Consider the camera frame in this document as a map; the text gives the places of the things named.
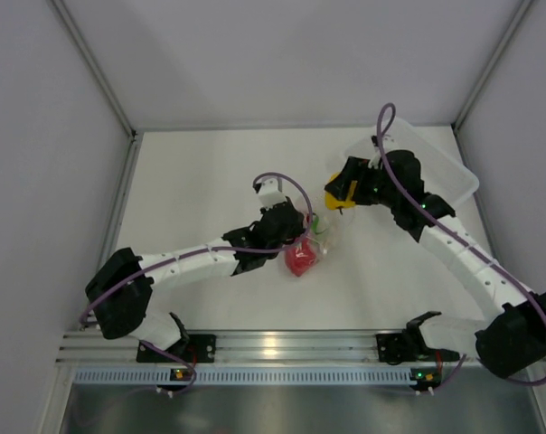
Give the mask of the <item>yellow fake bell pepper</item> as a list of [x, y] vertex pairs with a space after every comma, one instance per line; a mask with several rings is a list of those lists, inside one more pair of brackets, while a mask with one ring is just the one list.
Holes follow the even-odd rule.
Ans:
[[353, 200], [353, 193], [355, 190], [355, 187], [357, 186], [356, 181], [352, 181], [350, 183], [350, 186], [347, 188], [347, 195], [344, 200], [337, 199], [332, 193], [328, 191], [328, 185], [332, 183], [337, 177], [339, 173], [334, 173], [329, 178], [328, 183], [324, 187], [325, 191], [325, 207], [329, 211], [339, 211], [342, 212], [344, 209], [351, 209], [356, 206], [355, 201]]

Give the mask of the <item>clear zip top bag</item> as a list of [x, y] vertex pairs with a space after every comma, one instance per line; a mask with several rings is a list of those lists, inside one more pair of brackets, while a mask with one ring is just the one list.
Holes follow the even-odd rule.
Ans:
[[[314, 265], [315, 267], [321, 261], [334, 256], [334, 251], [342, 243], [347, 228], [354, 220], [355, 209], [344, 209], [342, 212], [329, 211], [325, 207], [325, 195], [323, 193], [311, 196], [310, 203], [313, 217], [305, 241], [311, 241], [317, 248], [319, 261]], [[306, 201], [303, 197], [297, 198], [294, 204], [301, 213], [307, 213]]]

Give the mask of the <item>aluminium mounting rail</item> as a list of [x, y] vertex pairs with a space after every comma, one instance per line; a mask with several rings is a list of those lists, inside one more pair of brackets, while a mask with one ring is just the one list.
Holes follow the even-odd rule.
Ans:
[[[375, 336], [384, 330], [334, 331], [199, 331], [216, 335], [213, 363], [380, 363]], [[99, 330], [64, 335], [56, 356], [60, 364], [137, 363], [139, 342], [133, 337], [105, 339]], [[436, 356], [418, 354], [415, 362], [433, 363]]]

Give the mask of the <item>red fake strawberry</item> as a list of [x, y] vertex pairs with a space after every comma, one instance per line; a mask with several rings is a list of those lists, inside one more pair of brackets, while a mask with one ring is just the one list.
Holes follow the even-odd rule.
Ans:
[[284, 261], [292, 275], [301, 277], [319, 261], [319, 254], [315, 245], [306, 240], [287, 250]]

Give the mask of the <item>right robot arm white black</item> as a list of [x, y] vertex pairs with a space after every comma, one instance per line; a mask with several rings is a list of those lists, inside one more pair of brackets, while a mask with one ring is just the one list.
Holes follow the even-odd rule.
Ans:
[[426, 190], [412, 152], [348, 157], [325, 185], [325, 205], [388, 208], [396, 225], [437, 258], [480, 308], [480, 320], [436, 311], [410, 320], [404, 334], [413, 357], [425, 359], [437, 350], [468, 355], [502, 379], [546, 357], [546, 292], [536, 294], [504, 276], [500, 264], [466, 234], [455, 210]]

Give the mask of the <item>white plastic basket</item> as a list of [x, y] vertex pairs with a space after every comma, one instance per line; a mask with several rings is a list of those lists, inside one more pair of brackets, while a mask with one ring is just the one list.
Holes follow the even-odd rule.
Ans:
[[[331, 164], [331, 174], [343, 168], [348, 156], [374, 160], [379, 151], [372, 143], [376, 126], [371, 125], [358, 138], [344, 143]], [[402, 118], [396, 118], [383, 138], [384, 150], [409, 150], [421, 163], [422, 179], [426, 189], [440, 195], [454, 209], [466, 202], [479, 187], [479, 180], [456, 157], [434, 144], [417, 127]]]

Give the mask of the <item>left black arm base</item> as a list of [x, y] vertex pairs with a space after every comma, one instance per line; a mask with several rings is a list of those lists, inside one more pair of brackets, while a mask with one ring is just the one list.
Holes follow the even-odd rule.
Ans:
[[136, 351], [138, 363], [174, 363], [175, 358], [189, 364], [213, 363], [216, 354], [216, 335], [192, 334], [186, 347], [174, 344], [161, 354], [140, 343]]

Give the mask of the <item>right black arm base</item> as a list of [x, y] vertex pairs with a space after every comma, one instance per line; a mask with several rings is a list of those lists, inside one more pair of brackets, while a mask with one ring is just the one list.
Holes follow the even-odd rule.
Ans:
[[375, 338], [381, 363], [397, 365], [418, 359], [417, 346], [406, 332], [377, 334]]

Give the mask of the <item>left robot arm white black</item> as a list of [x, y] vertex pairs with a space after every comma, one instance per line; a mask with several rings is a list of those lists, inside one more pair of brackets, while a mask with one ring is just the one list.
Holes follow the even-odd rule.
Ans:
[[85, 288], [89, 311], [103, 337], [146, 341], [168, 361], [187, 353], [190, 338], [177, 314], [160, 307], [159, 297], [210, 278], [259, 269], [306, 233], [305, 215], [289, 200], [260, 210], [251, 225], [226, 232], [196, 248], [138, 255], [114, 252]]

